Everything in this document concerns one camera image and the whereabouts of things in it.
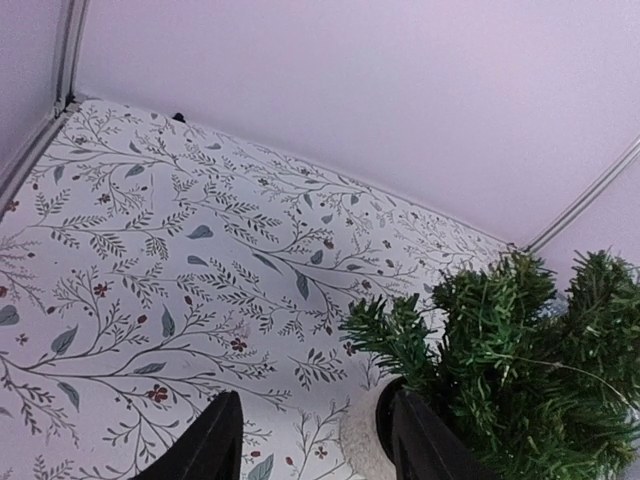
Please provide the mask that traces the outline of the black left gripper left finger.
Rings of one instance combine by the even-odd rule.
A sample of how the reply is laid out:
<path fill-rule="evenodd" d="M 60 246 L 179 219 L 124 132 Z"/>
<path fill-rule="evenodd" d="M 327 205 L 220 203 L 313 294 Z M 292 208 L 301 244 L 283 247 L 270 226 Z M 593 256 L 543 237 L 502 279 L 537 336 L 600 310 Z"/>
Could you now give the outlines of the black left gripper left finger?
<path fill-rule="evenodd" d="M 238 480 L 243 424 L 239 394 L 218 394 L 176 442 L 134 479 Z"/>

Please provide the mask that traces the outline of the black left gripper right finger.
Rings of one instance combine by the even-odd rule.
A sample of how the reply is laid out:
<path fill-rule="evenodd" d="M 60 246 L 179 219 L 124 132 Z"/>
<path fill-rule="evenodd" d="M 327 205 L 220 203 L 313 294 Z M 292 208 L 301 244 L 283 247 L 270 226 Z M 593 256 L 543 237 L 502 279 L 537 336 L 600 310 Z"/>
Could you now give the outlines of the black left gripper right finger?
<path fill-rule="evenodd" d="M 394 397 L 391 442 L 398 480 L 498 479 L 413 392 Z"/>

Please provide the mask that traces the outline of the white ribbed plant pot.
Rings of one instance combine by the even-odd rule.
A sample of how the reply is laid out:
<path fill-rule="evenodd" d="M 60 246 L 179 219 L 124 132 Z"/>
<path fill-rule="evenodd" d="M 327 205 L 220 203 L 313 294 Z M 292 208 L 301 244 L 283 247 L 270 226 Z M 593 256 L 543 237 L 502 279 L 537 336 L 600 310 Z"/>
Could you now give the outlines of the white ribbed plant pot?
<path fill-rule="evenodd" d="M 399 381 L 398 375 L 380 380 L 348 409 L 340 421 L 339 440 L 344 458 L 353 471 L 364 479 L 396 478 L 395 466 L 379 439 L 376 408 L 382 394 Z"/>

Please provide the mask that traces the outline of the small green christmas tree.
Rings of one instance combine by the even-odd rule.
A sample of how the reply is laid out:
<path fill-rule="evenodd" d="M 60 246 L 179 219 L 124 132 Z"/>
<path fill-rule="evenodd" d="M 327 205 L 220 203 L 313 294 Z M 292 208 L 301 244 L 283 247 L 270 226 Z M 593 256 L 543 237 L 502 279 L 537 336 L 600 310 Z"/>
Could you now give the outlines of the small green christmas tree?
<path fill-rule="evenodd" d="M 560 311 L 553 272 L 512 250 L 444 273 L 427 308 L 353 303 L 341 328 L 498 479 L 614 479 L 639 441 L 639 272 L 603 250 L 573 271 Z"/>

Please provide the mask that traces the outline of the aluminium corner post right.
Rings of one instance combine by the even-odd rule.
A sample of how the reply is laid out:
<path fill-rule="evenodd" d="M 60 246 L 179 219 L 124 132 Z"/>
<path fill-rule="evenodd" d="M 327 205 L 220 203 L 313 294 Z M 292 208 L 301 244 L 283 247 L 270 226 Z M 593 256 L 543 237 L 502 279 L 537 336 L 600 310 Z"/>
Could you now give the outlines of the aluminium corner post right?
<path fill-rule="evenodd" d="M 569 206 L 525 247 L 538 252 L 578 218 L 623 172 L 639 159 L 639 136 Z"/>

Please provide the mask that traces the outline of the aluminium corner post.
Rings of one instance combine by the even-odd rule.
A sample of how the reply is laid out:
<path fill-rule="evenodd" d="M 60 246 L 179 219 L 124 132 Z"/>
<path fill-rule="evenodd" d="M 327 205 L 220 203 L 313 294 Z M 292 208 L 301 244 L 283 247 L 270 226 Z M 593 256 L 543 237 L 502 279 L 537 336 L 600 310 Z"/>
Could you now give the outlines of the aluminium corner post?
<path fill-rule="evenodd" d="M 61 5 L 53 61 L 55 118 L 76 98 L 76 72 L 89 5 L 89 0 L 68 0 Z"/>
<path fill-rule="evenodd" d="M 578 218 L 623 172 L 639 159 L 639 136 L 569 206 L 525 247 L 538 252 Z"/>

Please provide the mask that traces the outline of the aluminium corner post left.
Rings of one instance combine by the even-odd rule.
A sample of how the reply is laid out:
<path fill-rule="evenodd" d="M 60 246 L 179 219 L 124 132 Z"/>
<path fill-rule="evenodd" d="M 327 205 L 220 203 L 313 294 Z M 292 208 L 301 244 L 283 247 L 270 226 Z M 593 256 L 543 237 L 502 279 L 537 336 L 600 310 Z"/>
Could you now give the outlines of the aluminium corner post left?
<path fill-rule="evenodd" d="M 68 0 L 61 5 L 53 61 L 55 118 L 76 98 L 76 72 L 89 5 L 89 0 Z"/>

